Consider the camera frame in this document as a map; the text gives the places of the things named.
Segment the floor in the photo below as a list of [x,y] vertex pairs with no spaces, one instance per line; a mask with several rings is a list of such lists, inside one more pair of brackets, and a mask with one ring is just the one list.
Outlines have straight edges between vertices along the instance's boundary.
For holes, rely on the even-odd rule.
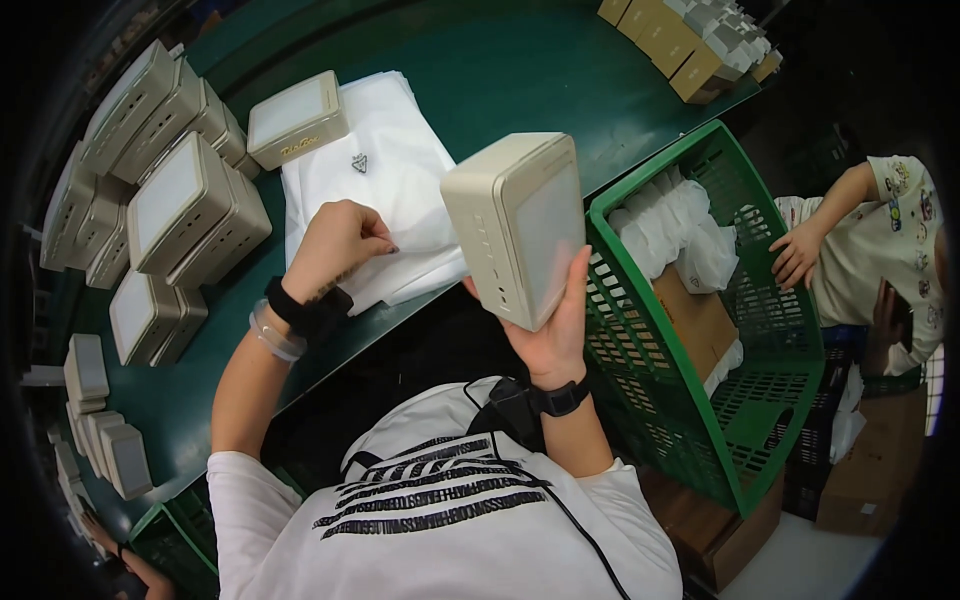
[[720,600],[833,600],[846,596],[880,540],[832,534],[783,513],[759,553],[720,594]]

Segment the hand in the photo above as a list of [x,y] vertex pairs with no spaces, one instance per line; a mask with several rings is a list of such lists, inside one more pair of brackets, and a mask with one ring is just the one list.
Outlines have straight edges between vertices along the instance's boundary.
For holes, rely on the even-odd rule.
[[117,553],[117,542],[113,541],[113,538],[110,537],[110,534],[107,533],[104,526],[100,524],[100,521],[90,513],[83,513],[80,516],[80,521],[84,524],[86,532],[90,534],[94,541],[104,546],[108,552],[112,554]]
[[352,200],[321,205],[310,220],[283,289],[303,304],[330,291],[374,256],[398,248],[380,215]]
[[[584,326],[587,318],[587,264],[590,246],[584,246],[573,258],[566,278],[566,291],[557,309],[540,331],[500,319],[510,345],[530,370],[530,380],[545,391],[562,388],[587,376],[584,362]],[[464,287],[479,300],[472,277]]]
[[884,353],[903,336],[903,324],[893,324],[894,304],[897,292],[887,288],[887,280],[880,278],[880,287],[876,290],[874,304],[874,324],[868,336],[870,344]]
[[800,223],[786,232],[782,238],[773,243],[770,252],[786,246],[770,273],[775,274],[777,283],[783,290],[789,290],[800,280],[804,280],[806,289],[810,289],[813,280],[813,269],[820,256],[820,244],[824,241],[824,234],[811,220]]

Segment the black cable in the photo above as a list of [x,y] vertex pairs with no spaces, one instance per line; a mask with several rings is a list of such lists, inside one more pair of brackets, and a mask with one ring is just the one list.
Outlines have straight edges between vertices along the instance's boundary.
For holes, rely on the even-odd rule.
[[[467,393],[466,386],[464,387],[464,393],[465,394]],[[539,479],[538,477],[534,477],[532,474],[530,474],[529,472],[525,471],[520,467],[517,467],[513,463],[503,460],[503,458],[500,457],[500,451],[496,447],[496,432],[493,432],[493,431],[491,432],[490,440],[491,440],[491,445],[493,446],[493,454],[494,456],[496,456],[496,460],[499,462],[501,466],[510,469],[511,471],[514,472],[514,474],[524,475],[525,477],[530,479],[533,483],[537,484],[540,488],[542,488],[544,492],[547,492],[551,498],[553,498],[553,501],[557,503],[557,505],[560,507],[560,510],[564,511],[564,515],[566,515],[566,518],[570,519],[570,522],[573,523],[573,526],[576,527],[577,531],[580,532],[580,535],[583,536],[584,539],[587,540],[587,542],[589,542],[591,546],[593,546],[593,551],[596,552],[596,555],[600,559],[600,562],[603,563],[604,568],[607,569],[607,575],[610,576],[610,580],[613,582],[613,586],[616,588],[617,593],[620,594],[620,597],[623,598],[623,600],[630,600],[630,596],[627,595],[627,591],[623,588],[623,586],[620,585],[620,580],[616,578],[616,573],[613,572],[613,567],[610,565],[610,562],[607,560],[607,555],[604,554],[603,549],[600,547],[600,544],[598,544],[597,541],[593,538],[593,536],[586,529],[584,529],[584,526],[580,524],[580,521],[577,520],[577,517],[575,517],[568,508],[566,508],[566,505],[564,504],[564,502],[553,492],[553,490],[547,487],[547,482],[544,482],[542,479]]]

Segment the black watch strap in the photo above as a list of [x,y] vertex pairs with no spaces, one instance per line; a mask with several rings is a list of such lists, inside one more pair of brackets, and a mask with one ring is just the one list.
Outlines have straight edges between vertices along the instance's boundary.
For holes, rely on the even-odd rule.
[[551,417],[562,417],[569,415],[580,407],[580,403],[590,393],[587,385],[587,378],[580,383],[570,381],[559,390],[546,392],[537,386],[531,386],[531,399],[533,400],[534,411],[546,413]]
[[290,324],[295,335],[306,340],[323,338],[329,334],[353,307],[353,299],[339,287],[334,287],[321,298],[300,304],[290,298],[283,289],[282,281],[281,276],[270,279],[264,290],[267,302],[278,317]]

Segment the green plastic basket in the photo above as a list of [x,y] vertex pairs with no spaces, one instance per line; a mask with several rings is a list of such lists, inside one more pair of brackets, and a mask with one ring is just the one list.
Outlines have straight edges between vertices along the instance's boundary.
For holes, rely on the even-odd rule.
[[205,600],[220,593],[205,478],[151,507],[131,530],[130,546],[193,597]]
[[[607,223],[641,185],[677,164],[735,225],[736,272],[721,299],[739,328],[743,365],[704,387],[647,280]],[[782,292],[770,244],[786,232],[766,186],[730,131],[712,121],[614,184],[590,206],[587,350],[611,384],[597,394],[640,462],[744,517],[773,483],[804,425],[824,370],[806,290]],[[786,424],[782,438],[771,436]]]

